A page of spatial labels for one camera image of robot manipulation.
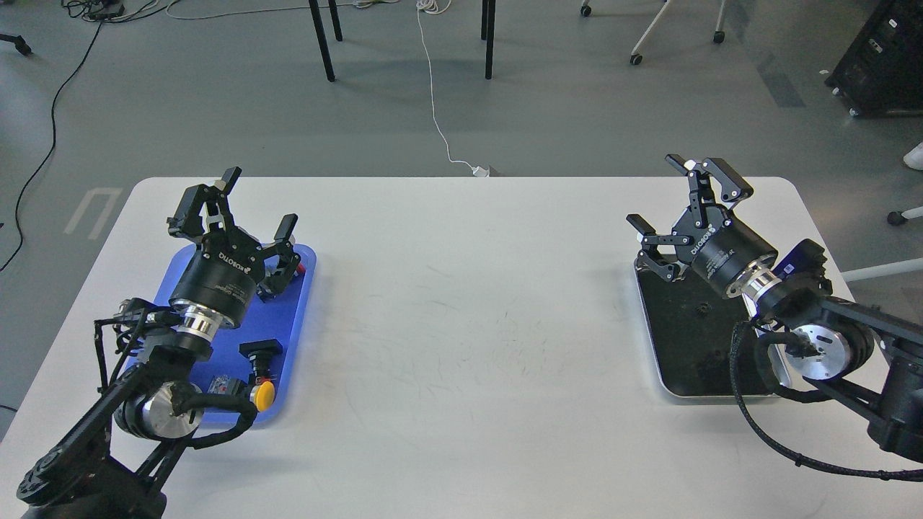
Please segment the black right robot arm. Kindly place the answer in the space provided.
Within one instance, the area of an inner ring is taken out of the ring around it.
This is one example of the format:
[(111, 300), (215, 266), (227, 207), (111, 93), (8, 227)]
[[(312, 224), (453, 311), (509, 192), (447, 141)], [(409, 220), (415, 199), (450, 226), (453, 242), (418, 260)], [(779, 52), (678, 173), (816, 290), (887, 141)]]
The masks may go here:
[(732, 395), (748, 426), (772, 450), (804, 466), (834, 475), (921, 480), (920, 470), (848, 469), (788, 449), (753, 420), (739, 391), (743, 337), (758, 329), (755, 361), (771, 394), (802, 403), (830, 400), (867, 421), (867, 434), (883, 451), (921, 461), (921, 327), (837, 298), (826, 277), (824, 248), (802, 240), (775, 266), (777, 250), (735, 216), (753, 187), (726, 160), (666, 161), (686, 178), (689, 203), (669, 234), (659, 234), (639, 214), (627, 221), (637, 231), (639, 272), (667, 283), (693, 272), (724, 299), (745, 298), (755, 314), (736, 323), (729, 351)]

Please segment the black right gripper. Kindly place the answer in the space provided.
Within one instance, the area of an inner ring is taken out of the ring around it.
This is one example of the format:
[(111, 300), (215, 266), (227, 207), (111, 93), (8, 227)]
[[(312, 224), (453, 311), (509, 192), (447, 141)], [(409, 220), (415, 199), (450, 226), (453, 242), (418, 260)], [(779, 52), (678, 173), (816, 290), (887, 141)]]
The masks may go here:
[(722, 298), (741, 293), (738, 282), (751, 264), (770, 267), (778, 251), (755, 233), (731, 210), (754, 194), (753, 187), (726, 160), (686, 160), (667, 154), (665, 160), (688, 177), (689, 209), (674, 223), (671, 234), (657, 234), (640, 214), (629, 214), (627, 222), (640, 235), (640, 252), (634, 260), (637, 270), (650, 270), (666, 282), (678, 282), (692, 268)]

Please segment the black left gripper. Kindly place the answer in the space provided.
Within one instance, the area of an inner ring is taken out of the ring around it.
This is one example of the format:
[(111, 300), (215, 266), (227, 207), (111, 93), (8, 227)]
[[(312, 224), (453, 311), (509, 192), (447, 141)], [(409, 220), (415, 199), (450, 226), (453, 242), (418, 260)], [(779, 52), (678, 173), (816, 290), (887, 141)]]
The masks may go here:
[(260, 251), (253, 236), (229, 229), (235, 223), (228, 196), (242, 172), (228, 168), (211, 186), (187, 188), (174, 216), (167, 219), (170, 236), (200, 241), (169, 296), (174, 308), (197, 303), (225, 319), (243, 319), (255, 293), (268, 302), (286, 291), (296, 274), (301, 256), (291, 240), (298, 221), (295, 213), (281, 219), (273, 243)]

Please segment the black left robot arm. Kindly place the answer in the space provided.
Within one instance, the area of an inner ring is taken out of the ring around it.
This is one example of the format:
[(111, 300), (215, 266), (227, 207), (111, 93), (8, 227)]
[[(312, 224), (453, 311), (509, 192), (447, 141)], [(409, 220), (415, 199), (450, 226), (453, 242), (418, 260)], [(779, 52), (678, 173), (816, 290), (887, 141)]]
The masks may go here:
[(268, 245), (234, 222), (229, 195), (241, 173), (228, 168), (211, 186), (189, 187), (167, 219), (171, 236), (195, 245), (167, 305), (132, 298), (94, 322), (101, 396), (19, 483), (27, 518), (159, 518), (182, 454), (237, 439), (273, 404), (277, 340), (240, 346), (247, 380), (202, 391), (189, 378), (218, 331), (240, 328), (253, 298), (279, 296), (302, 260), (291, 239), (296, 214)]

